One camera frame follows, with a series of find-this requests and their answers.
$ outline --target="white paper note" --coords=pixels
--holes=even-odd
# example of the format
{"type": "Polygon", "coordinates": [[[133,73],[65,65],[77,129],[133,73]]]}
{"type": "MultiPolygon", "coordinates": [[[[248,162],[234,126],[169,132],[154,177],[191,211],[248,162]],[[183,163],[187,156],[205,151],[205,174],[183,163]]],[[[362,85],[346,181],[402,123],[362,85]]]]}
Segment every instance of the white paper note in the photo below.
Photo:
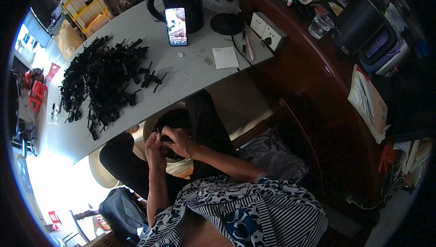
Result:
{"type": "Polygon", "coordinates": [[[232,47],[212,48],[217,69],[239,67],[235,50],[232,47]]]}

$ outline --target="wooden desk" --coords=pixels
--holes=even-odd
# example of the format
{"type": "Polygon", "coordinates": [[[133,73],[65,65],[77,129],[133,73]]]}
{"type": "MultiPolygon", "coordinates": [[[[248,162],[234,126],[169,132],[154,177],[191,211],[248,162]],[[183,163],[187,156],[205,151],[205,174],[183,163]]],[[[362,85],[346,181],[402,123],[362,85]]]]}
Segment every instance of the wooden desk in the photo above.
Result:
{"type": "Polygon", "coordinates": [[[246,22],[260,11],[288,36],[273,61],[256,67],[255,79],[270,102],[283,98],[290,109],[310,147],[307,161],[317,184],[337,199],[352,194],[361,202],[377,203],[382,148],[347,100],[356,59],[338,57],[329,33],[313,38],[307,30],[310,21],[281,0],[239,3],[246,22]]]}

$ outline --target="patterned shirt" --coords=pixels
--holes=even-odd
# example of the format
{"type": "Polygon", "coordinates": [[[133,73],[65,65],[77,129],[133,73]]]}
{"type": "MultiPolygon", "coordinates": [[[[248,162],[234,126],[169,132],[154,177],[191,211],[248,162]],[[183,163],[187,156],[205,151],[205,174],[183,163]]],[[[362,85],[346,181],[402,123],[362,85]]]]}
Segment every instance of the patterned shirt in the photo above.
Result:
{"type": "Polygon", "coordinates": [[[274,176],[238,183],[227,176],[186,185],[155,216],[138,247],[181,247],[186,208],[201,215],[236,247],[316,246],[327,217],[306,189],[274,176]]]}

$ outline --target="electrical outlet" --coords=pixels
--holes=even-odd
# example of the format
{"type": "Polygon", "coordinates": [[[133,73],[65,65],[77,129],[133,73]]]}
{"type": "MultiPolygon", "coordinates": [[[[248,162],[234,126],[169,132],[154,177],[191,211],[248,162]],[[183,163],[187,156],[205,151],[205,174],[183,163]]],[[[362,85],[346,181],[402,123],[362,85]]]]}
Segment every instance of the electrical outlet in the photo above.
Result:
{"type": "Polygon", "coordinates": [[[270,25],[266,25],[265,31],[263,32],[262,40],[265,41],[266,38],[271,38],[270,48],[275,51],[277,47],[281,44],[284,36],[281,36],[277,31],[274,30],[270,25]]]}
{"type": "Polygon", "coordinates": [[[266,22],[262,18],[260,18],[257,13],[258,12],[253,13],[250,27],[254,30],[254,32],[256,32],[257,35],[259,35],[259,37],[262,37],[265,31],[266,22]]]}

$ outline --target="glass of water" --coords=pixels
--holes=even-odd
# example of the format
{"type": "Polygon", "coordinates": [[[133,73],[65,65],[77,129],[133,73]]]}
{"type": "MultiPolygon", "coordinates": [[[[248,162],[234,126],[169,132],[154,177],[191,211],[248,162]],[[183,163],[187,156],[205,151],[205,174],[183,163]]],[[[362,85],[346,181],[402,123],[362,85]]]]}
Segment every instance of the glass of water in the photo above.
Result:
{"type": "Polygon", "coordinates": [[[321,39],[331,28],[334,28],[333,21],[326,14],[317,11],[309,26],[309,33],[313,37],[321,39]]]}

